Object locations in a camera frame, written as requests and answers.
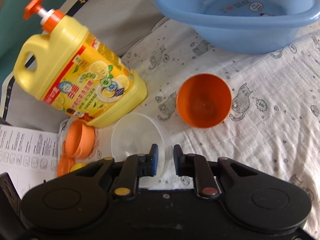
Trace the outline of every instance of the white blanket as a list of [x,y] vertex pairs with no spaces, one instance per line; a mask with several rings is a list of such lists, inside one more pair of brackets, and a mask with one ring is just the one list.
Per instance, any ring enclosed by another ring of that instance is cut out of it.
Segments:
[[[315,238],[320,237],[316,215],[320,213],[317,32],[319,22],[302,28],[296,40],[283,49],[250,56],[216,48],[188,25],[165,18],[122,59],[147,84],[148,97],[135,111],[158,119],[184,153],[201,154],[210,161],[227,156],[301,187],[313,205],[305,229]],[[210,129],[190,127],[176,111],[179,87],[198,73],[223,78],[234,98],[228,118]],[[111,156],[114,125],[97,130],[96,147],[87,162]],[[183,187],[192,187],[192,182],[188,177],[177,177],[173,163],[153,186]]]

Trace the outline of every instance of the bottle label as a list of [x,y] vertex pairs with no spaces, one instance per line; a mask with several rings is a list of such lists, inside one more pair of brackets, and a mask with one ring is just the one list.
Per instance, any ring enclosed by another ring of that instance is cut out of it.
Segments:
[[42,100],[89,122],[119,101],[132,86],[132,71],[94,35],[87,33]]

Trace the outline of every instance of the green leaf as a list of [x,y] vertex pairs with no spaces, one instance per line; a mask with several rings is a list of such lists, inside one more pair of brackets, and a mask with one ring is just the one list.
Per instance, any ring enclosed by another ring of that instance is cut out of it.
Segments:
[[73,71],[73,73],[77,72],[79,70],[79,65],[76,65],[75,70]]

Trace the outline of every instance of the bottle handle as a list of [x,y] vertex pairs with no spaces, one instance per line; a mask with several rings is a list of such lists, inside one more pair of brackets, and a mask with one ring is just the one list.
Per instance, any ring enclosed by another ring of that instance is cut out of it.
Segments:
[[[45,71],[43,66],[47,61],[48,50],[49,35],[33,35],[23,44],[13,68],[13,76],[25,92],[30,93],[32,91],[37,78]],[[37,67],[35,70],[28,70],[25,67],[25,62],[30,53],[36,58]]]

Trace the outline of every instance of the speech bubble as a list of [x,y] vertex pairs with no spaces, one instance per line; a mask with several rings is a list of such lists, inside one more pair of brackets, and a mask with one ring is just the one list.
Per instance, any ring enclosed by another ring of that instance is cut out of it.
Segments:
[[260,2],[253,2],[252,4],[250,4],[249,9],[253,12],[256,11],[261,11],[263,8],[263,4]]

